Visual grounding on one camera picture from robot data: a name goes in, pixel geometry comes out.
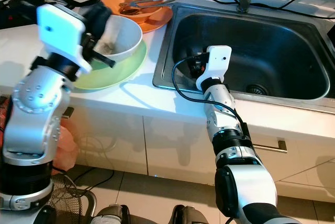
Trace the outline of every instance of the robotic arm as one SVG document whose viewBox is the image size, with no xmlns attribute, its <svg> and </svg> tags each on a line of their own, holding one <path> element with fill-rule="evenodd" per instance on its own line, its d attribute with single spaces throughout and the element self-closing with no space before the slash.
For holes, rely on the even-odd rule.
<svg viewBox="0 0 335 224">
<path fill-rule="evenodd" d="M 205 100 L 232 109 L 205 104 L 207 131 L 216 155 L 217 207 L 240 224 L 300 223 L 277 211 L 277 192 L 272 177 L 253 148 L 247 124 L 232 112 L 235 100 L 222 84 L 231 48 L 210 46 L 207 51 L 209 60 L 205 72 L 197 79 L 197 87 L 203 91 Z"/>
<path fill-rule="evenodd" d="M 37 57 L 12 94 L 0 166 L 1 223 L 54 223 L 55 212 L 46 203 L 53 190 L 60 119 L 72 82 L 91 71 L 92 59 L 114 65 L 93 51 L 110 15 L 101 3 L 84 16 L 58 5 L 37 8 L 39 36 L 49 57 Z"/>
</svg>

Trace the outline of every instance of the drain strainer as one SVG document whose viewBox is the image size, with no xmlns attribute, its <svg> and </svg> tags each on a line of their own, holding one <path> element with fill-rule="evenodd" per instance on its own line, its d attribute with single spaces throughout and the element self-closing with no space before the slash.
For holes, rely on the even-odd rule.
<svg viewBox="0 0 335 224">
<path fill-rule="evenodd" d="M 247 86 L 246 92 L 256 95 L 267 95 L 266 89 L 259 84 L 249 84 Z"/>
</svg>

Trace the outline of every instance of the white countertop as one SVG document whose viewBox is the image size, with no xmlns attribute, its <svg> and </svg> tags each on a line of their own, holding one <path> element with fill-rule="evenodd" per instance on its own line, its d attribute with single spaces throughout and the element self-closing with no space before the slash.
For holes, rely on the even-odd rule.
<svg viewBox="0 0 335 224">
<path fill-rule="evenodd" d="M 271 10 L 266 13 L 276 14 Z M 324 29 L 325 26 L 328 27 L 320 23 L 317 27 Z M 166 26 L 143 35 L 148 53 L 142 67 L 129 80 L 99 91 L 74 90 L 71 105 L 204 125 L 203 104 L 189 102 L 176 91 L 156 88 L 152 84 L 165 30 Z M 10 94 L 15 84 L 29 73 L 30 64 L 41 48 L 36 25 L 0 30 L 0 91 L 3 94 Z M 236 110 L 250 128 L 335 137 L 335 115 L 243 100 L 236 101 Z"/>
</svg>

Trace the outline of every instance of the wire basket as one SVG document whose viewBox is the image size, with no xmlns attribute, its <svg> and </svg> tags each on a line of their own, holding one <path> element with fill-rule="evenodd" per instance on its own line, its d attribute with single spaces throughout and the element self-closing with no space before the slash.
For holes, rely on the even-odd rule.
<svg viewBox="0 0 335 224">
<path fill-rule="evenodd" d="M 52 177 L 53 192 L 48 205 L 56 209 L 57 224 L 81 224 L 82 201 L 81 192 L 63 174 Z"/>
</svg>

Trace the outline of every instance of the pink plastic bag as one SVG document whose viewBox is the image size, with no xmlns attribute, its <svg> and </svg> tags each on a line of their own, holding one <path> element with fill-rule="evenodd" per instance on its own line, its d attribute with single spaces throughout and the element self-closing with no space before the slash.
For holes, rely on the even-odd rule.
<svg viewBox="0 0 335 224">
<path fill-rule="evenodd" d="M 0 105 L 0 127 L 5 127 L 6 112 L 8 107 L 8 99 Z M 0 131 L 0 148 L 3 143 L 3 132 Z M 67 171 L 75 164 L 79 153 L 78 145 L 74 142 L 73 136 L 67 128 L 61 126 L 61 135 L 58 141 L 56 156 L 53 160 L 53 166 Z M 52 174 L 57 174 L 58 171 L 52 170 Z"/>
</svg>

